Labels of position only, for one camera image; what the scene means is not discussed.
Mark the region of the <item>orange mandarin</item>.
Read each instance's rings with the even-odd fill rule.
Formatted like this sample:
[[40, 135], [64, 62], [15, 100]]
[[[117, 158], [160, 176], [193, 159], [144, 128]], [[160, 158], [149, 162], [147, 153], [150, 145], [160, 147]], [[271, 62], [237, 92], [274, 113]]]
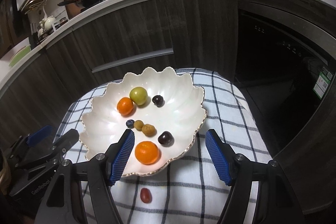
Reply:
[[134, 103], [129, 97], [123, 97], [117, 103], [117, 111], [122, 116], [129, 115], [134, 109]]
[[135, 147], [135, 158], [144, 165], [156, 163], [160, 158], [160, 150], [157, 145], [151, 141], [142, 141]]

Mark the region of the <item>white scalloped ceramic bowl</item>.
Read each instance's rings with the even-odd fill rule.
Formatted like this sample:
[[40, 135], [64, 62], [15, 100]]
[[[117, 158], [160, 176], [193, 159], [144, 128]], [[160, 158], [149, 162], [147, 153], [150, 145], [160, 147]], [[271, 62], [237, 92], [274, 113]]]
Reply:
[[[134, 106], [128, 116], [122, 116], [117, 111], [117, 103], [138, 86], [147, 91], [146, 103]], [[156, 95], [163, 96], [165, 103], [162, 107], [152, 102]], [[90, 110], [81, 116], [84, 130], [79, 140], [87, 150], [85, 159], [90, 160], [117, 143], [126, 130], [127, 120], [141, 120], [144, 124], [152, 124], [157, 133], [147, 137], [134, 129], [135, 144], [142, 141], [155, 143], [160, 150], [160, 158], [154, 164], [144, 165], [132, 152], [122, 175], [152, 176], [162, 171], [194, 145], [197, 132], [207, 117], [204, 98], [204, 88], [194, 84], [190, 73], [177, 75], [171, 67], [161, 72], [148, 67], [139, 75], [127, 73], [120, 83], [109, 83], [102, 95], [93, 97]], [[163, 147], [158, 142], [159, 135], [164, 131], [174, 137], [174, 144], [170, 147]]]

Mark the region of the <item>white checkered table cloth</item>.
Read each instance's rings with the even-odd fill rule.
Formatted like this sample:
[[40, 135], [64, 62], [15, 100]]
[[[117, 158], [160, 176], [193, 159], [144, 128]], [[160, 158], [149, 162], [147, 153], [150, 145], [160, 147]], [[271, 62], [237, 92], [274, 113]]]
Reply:
[[[203, 107], [207, 117], [197, 132], [194, 145], [181, 158], [152, 176], [126, 176], [112, 187], [114, 202], [124, 223], [216, 223], [230, 189], [219, 180], [205, 145], [205, 134], [214, 129], [221, 141], [248, 159], [266, 163], [271, 156], [257, 129], [242, 92], [216, 72], [199, 68], [175, 70], [190, 73], [196, 86], [205, 90]], [[57, 135], [74, 128], [83, 132], [81, 116], [91, 100], [104, 93], [96, 87], [75, 101], [63, 118]], [[80, 140], [67, 152], [73, 162], [86, 161], [87, 150]], [[151, 192], [151, 203], [140, 199], [142, 188]]]

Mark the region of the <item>green cutting board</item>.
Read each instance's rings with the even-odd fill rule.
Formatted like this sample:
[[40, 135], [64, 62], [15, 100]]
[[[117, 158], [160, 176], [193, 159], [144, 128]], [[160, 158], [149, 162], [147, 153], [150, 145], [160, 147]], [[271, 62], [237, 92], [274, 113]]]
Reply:
[[13, 67], [15, 64], [17, 64], [25, 55], [27, 55], [31, 51], [31, 46], [27, 45], [23, 48], [21, 48], [13, 57], [10, 59], [9, 67]]

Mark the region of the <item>white teapot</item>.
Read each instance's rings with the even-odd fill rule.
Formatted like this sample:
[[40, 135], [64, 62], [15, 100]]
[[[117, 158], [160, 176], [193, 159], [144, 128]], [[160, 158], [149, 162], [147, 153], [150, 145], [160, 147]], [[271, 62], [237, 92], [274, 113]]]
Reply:
[[54, 23], [56, 22], [56, 18], [54, 16], [49, 16], [44, 19], [44, 28], [49, 31], [52, 30]]

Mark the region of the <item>green apple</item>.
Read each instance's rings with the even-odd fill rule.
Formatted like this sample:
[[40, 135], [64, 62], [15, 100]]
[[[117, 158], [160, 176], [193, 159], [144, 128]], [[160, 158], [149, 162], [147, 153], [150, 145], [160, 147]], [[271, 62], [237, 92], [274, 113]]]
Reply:
[[147, 101], [147, 91], [145, 88], [138, 86], [130, 91], [129, 97], [137, 106], [142, 106]]

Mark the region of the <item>dark purple plum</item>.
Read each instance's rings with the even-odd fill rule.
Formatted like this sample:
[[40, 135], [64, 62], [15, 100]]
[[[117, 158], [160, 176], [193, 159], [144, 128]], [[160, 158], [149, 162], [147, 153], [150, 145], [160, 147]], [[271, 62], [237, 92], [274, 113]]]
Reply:
[[155, 104], [155, 106], [162, 107], [165, 103], [165, 100], [163, 99], [163, 96], [156, 95], [152, 98], [152, 102]]

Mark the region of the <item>blueberry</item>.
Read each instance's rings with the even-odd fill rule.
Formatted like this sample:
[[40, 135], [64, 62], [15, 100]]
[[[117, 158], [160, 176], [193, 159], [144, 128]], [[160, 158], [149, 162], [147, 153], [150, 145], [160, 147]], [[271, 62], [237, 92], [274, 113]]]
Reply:
[[127, 128], [134, 128], [134, 120], [129, 119], [126, 121]]

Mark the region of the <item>built-in black dishwasher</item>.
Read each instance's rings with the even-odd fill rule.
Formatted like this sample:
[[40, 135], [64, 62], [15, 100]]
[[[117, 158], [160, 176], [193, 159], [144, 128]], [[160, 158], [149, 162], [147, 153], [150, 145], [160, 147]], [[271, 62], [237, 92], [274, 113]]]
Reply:
[[235, 85], [252, 108], [272, 156], [305, 127], [322, 97], [320, 73], [335, 73], [335, 59], [305, 36], [265, 16], [238, 10]]

